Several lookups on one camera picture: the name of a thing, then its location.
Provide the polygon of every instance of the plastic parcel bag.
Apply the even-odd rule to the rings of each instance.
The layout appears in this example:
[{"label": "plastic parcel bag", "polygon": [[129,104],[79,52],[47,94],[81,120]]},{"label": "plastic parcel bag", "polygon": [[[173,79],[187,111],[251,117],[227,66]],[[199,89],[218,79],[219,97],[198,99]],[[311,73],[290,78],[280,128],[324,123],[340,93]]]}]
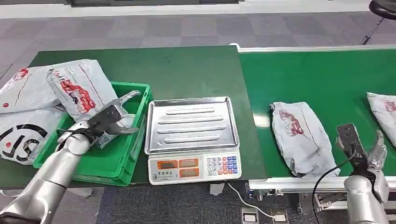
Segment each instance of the plastic parcel bag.
[{"label": "plastic parcel bag", "polygon": [[[76,121],[88,120],[117,95],[96,60],[78,60],[48,67],[47,82],[55,95]],[[117,124],[131,127],[134,116],[123,118]],[[103,134],[97,142],[104,148],[116,135]]]},{"label": "plastic parcel bag", "polygon": [[20,69],[0,89],[0,113],[42,109],[60,104],[45,82],[44,67]]},{"label": "plastic parcel bag", "polygon": [[368,92],[367,99],[378,123],[396,147],[396,96]]},{"label": "plastic parcel bag", "polygon": [[64,114],[54,107],[0,114],[0,157],[33,164]]},{"label": "plastic parcel bag", "polygon": [[[306,102],[275,102],[272,129],[287,166],[295,176],[315,178],[335,167],[332,145]],[[340,169],[327,176],[338,176]]]}]

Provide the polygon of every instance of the stainless steel scale tray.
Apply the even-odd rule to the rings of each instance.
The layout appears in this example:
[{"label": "stainless steel scale tray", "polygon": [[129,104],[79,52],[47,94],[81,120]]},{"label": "stainless steel scale tray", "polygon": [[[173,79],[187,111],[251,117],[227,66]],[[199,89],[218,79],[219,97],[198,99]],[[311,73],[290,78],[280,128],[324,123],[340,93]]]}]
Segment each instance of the stainless steel scale tray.
[{"label": "stainless steel scale tray", "polygon": [[147,155],[239,148],[228,97],[157,100],[148,105]]}]

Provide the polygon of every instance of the green plastic crate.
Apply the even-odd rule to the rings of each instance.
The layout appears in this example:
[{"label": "green plastic crate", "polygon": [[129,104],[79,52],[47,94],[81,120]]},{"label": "green plastic crate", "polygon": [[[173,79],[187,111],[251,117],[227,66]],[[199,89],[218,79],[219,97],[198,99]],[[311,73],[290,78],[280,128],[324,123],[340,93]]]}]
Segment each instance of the green plastic crate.
[{"label": "green plastic crate", "polygon": [[[139,132],[132,135],[120,135],[103,149],[92,146],[84,154],[76,168],[73,180],[127,186],[132,179],[136,161],[143,144],[147,124],[147,109],[153,100],[151,89],[146,84],[111,82],[118,97],[133,90],[142,94],[131,98],[124,104],[128,113],[136,114],[132,127],[139,127]],[[59,122],[58,128],[68,129],[74,120],[66,114]],[[33,166],[40,168],[45,160],[55,151],[59,136],[54,132],[35,159]]]}]

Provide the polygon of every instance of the digital weighing scale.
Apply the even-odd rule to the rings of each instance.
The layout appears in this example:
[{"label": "digital weighing scale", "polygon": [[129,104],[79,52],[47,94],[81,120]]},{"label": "digital weighing scale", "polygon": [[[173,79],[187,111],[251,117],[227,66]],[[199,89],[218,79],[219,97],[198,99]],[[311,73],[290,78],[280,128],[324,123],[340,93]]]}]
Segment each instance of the digital weighing scale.
[{"label": "digital weighing scale", "polygon": [[144,151],[153,185],[218,181],[242,174],[230,98],[152,101]]}]

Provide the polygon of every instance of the white wall baseboard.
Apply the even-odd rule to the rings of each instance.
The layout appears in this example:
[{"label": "white wall baseboard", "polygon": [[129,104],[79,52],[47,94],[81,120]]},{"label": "white wall baseboard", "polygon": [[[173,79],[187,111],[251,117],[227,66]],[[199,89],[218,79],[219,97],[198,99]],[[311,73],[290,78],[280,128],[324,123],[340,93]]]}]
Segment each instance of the white wall baseboard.
[{"label": "white wall baseboard", "polygon": [[117,15],[319,13],[368,11],[371,0],[246,0],[239,4],[183,6],[70,7],[62,4],[1,5],[0,18]]}]

